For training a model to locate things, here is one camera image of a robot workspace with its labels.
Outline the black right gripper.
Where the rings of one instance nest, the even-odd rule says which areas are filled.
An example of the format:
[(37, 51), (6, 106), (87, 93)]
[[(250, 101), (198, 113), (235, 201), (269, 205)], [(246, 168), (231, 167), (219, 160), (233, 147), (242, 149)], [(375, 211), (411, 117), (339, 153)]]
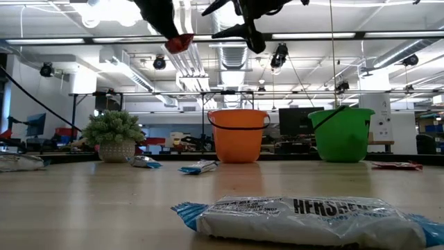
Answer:
[(201, 15), (209, 15), (231, 2), (235, 14), (242, 16), (245, 24), (236, 24), (215, 33), (212, 35), (212, 39), (243, 38), (246, 41), (247, 47), (252, 52), (261, 53), (265, 50), (266, 43), (263, 34), (256, 30), (252, 21), (259, 19), (262, 15), (271, 16), (279, 13), (283, 6), (290, 1), (291, 0), (214, 0)]

